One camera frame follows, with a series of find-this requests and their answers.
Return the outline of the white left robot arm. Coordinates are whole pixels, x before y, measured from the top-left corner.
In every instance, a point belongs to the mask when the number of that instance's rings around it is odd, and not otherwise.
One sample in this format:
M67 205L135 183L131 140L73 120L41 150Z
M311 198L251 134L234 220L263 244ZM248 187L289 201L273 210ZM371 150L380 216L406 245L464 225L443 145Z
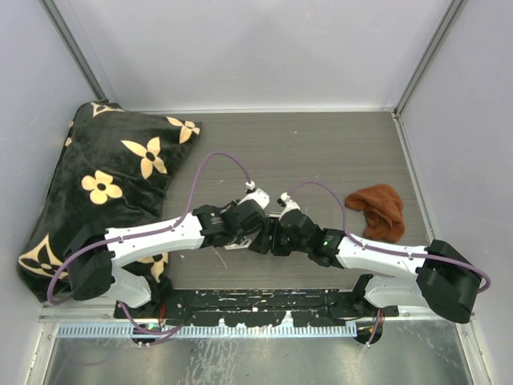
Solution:
M160 297L153 293L149 278L128 272L127 265L165 252L231 245L262 228L269 202L269 194L256 188L223 208L203 205L182 219L109 228L81 249L74 241L65 256L71 298L88 301L104 296L143 318L153 317L160 310Z

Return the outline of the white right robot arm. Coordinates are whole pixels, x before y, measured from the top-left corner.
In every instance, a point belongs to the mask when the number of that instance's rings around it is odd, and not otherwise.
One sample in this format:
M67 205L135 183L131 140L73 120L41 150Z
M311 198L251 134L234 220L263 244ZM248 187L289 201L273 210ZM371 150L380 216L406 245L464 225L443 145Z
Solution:
M371 241L346 229L320 228L286 192L278 199L281 240L322 267L366 270L352 295L356 313L371 315L388 306L417 306L459 324L470 321L475 300L488 283L452 245L434 240L428 246Z

